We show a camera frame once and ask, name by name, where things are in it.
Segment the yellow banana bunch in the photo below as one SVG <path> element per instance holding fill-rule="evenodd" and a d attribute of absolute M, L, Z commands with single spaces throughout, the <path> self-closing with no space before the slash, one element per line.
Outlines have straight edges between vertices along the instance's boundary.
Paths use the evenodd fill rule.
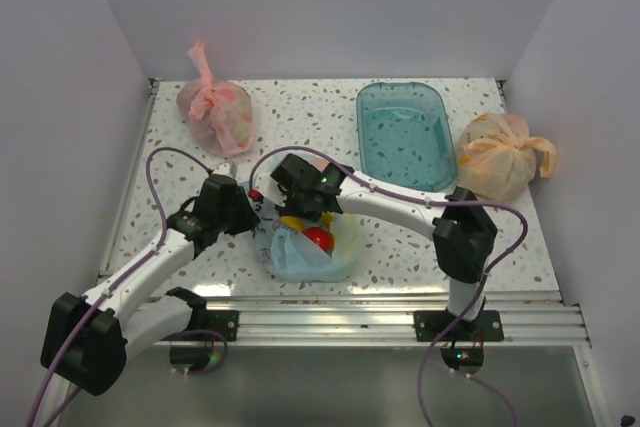
<path fill-rule="evenodd" d="M 281 216 L 279 222 L 284 226 L 297 232 L 304 232 L 310 228 L 322 228 L 331 230 L 331 224 L 336 220 L 336 216 L 330 213 L 323 213 L 316 221 L 305 220 L 294 216 Z"/>

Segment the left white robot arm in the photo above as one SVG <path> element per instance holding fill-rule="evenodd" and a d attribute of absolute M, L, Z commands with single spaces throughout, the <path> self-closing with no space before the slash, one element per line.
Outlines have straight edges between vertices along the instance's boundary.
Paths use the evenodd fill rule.
<path fill-rule="evenodd" d="M 219 235 L 249 232 L 258 225 L 234 169 L 230 162 L 218 165 L 199 194 L 106 281 L 81 296 L 65 293 L 54 302 L 40 356 L 43 367 L 98 396 L 116 382 L 129 358 L 155 342 L 177 333 L 189 340 L 205 333 L 205 301 L 195 293 L 173 288 L 159 303 L 146 303 Z"/>

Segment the light blue printed plastic bag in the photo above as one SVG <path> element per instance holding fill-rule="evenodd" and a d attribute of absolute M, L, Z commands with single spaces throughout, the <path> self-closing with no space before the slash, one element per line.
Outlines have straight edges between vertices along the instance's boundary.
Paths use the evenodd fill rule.
<path fill-rule="evenodd" d="M 279 154 L 267 163 L 267 168 L 252 177 L 270 176 L 287 154 Z M 304 158 L 319 170 L 331 163 Z M 254 202 L 259 223 L 253 232 L 254 246 L 261 261 L 274 277 L 285 282 L 340 282 L 357 270 L 364 249 L 364 238 L 356 217 L 343 209 L 333 214 L 336 220 L 329 231 L 334 237 L 334 250 L 327 254 L 311 242 L 303 232 L 297 232 L 279 222 L 276 205 L 264 200 Z"/>

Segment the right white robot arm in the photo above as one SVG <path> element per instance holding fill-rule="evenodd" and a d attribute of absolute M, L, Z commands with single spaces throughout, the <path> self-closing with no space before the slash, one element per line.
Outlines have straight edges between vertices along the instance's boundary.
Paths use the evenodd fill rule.
<path fill-rule="evenodd" d="M 253 186 L 284 215 L 310 221 L 323 213 L 360 215 L 427 238 L 449 280 L 447 331 L 464 340 L 480 329 L 481 282 L 497 227 L 470 191 L 457 188 L 446 195 L 411 190 L 332 161 L 319 168 L 291 153 L 258 174 Z"/>

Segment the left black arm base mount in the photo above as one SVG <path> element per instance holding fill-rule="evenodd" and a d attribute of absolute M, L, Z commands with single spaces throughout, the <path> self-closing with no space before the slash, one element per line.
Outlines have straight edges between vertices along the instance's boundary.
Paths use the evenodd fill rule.
<path fill-rule="evenodd" d="M 190 309 L 186 326 L 167 337 L 171 342 L 171 366 L 184 376 L 217 370 L 227 357 L 229 343 L 236 340 L 239 312 L 209 310 L 203 297 L 182 287 L 170 289 L 166 296 L 180 300 Z"/>

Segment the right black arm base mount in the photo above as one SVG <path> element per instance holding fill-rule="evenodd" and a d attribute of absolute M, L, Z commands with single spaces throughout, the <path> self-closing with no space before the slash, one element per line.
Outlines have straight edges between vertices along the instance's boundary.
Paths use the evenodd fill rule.
<path fill-rule="evenodd" d="M 447 311 L 414 312 L 416 340 L 431 343 L 453 320 L 454 315 Z M 483 310 L 475 320 L 461 320 L 441 338 L 446 346 L 440 355 L 450 369 L 473 375 L 484 365 L 485 344 L 504 340 L 499 312 Z"/>

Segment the red apple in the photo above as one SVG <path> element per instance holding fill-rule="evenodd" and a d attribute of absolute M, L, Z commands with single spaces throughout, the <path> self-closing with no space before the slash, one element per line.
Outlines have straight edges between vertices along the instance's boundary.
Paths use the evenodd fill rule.
<path fill-rule="evenodd" d="M 303 234 L 323 252 L 329 254 L 334 250 L 333 235 L 322 227 L 307 228 Z"/>

